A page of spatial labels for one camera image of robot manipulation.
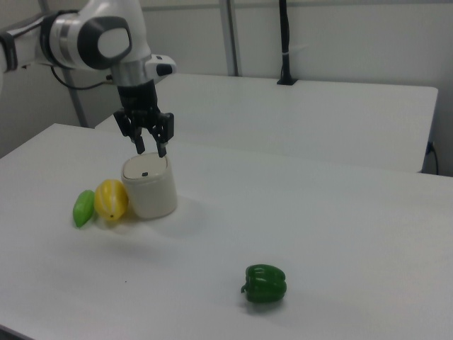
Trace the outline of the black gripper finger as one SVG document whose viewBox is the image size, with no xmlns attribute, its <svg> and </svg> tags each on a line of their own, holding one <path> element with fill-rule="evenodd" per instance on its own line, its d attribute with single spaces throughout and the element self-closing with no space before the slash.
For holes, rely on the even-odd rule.
<svg viewBox="0 0 453 340">
<path fill-rule="evenodd" d="M 166 145 L 174 136 L 174 114 L 157 113 L 148 129 L 156 142 L 156 149 L 160 158 L 166 156 Z"/>
<path fill-rule="evenodd" d="M 118 110 L 113 116 L 122 135 L 124 137 L 129 137 L 131 142 L 135 145 L 137 153 L 142 154 L 145 151 L 142 139 L 142 127 L 137 124 L 132 112 Z"/>
</svg>

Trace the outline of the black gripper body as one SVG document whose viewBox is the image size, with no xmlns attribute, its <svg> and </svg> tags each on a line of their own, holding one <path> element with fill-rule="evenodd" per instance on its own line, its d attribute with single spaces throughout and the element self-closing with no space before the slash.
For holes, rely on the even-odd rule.
<svg viewBox="0 0 453 340">
<path fill-rule="evenodd" d="M 120 102 L 126 116 L 135 124 L 155 124 L 160 110 L 156 95 L 155 81 L 139 86 L 119 86 Z"/>
</svg>

